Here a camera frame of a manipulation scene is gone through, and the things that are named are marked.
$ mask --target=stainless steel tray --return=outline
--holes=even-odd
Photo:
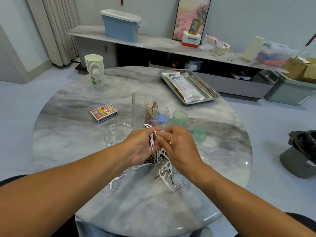
[[[180,75],[188,81],[198,92],[200,92],[201,95],[205,97],[204,100],[196,100],[192,102],[184,101],[183,96],[180,94],[180,92],[177,90],[177,88],[171,83],[171,81],[168,80],[166,76],[163,75],[163,73],[166,72],[179,72]],[[167,85],[171,88],[171,90],[179,97],[179,99],[182,101],[185,105],[192,105],[196,103],[216,100],[221,98],[221,96],[213,90],[210,86],[208,86],[204,81],[201,80],[194,72],[187,70],[187,69],[172,69],[172,70],[165,70],[165,71],[158,71],[161,78],[167,83]]]

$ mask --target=painting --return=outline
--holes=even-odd
[[[211,0],[179,0],[176,24],[173,31],[173,40],[181,41],[183,32],[189,31],[192,20],[202,21],[199,34],[202,36],[207,13]]]

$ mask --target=black plastic bag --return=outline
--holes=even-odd
[[[316,130],[292,131],[289,136],[289,145],[295,147],[310,160],[316,160]]]

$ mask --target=white curtain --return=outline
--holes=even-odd
[[[27,0],[52,63],[68,65],[78,55],[76,39],[67,34],[78,26],[73,0]]]

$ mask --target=marble tabletop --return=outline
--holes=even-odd
[[[105,86],[94,88],[89,76],[69,83],[44,106],[33,132],[38,171],[60,166],[106,148],[104,132],[116,122],[132,121],[132,93],[149,92],[164,102],[170,115],[183,110],[187,130],[201,126],[208,137],[198,150],[203,161],[245,187],[252,168],[251,143],[234,110],[222,98],[185,106],[151,67],[105,70]],[[118,115],[97,124],[90,111],[112,103]],[[158,175],[158,167],[129,170],[117,194],[109,187],[96,194],[77,216],[111,233],[135,236],[173,236],[209,225],[222,214],[192,183],[183,194],[173,193]]]
[[[214,55],[210,51],[203,51],[200,48],[188,47],[181,44],[180,41],[175,41],[169,38],[164,37],[154,37],[145,34],[138,35],[138,42],[126,42],[118,39],[113,39],[107,37],[105,34],[104,26],[77,26],[68,32],[70,35],[85,37],[90,39],[96,39],[101,41],[119,43],[129,46],[142,47],[146,49],[156,50],[156,51],[164,51],[168,53],[192,56],[203,58],[207,60],[213,60],[218,62],[225,62],[240,66],[253,67],[258,69],[265,69],[270,71],[278,71],[283,73],[288,73],[287,70],[278,67],[278,66],[270,66],[265,65],[257,60],[253,60],[251,62],[244,61],[241,56],[242,53],[232,54],[224,54],[224,55]]]

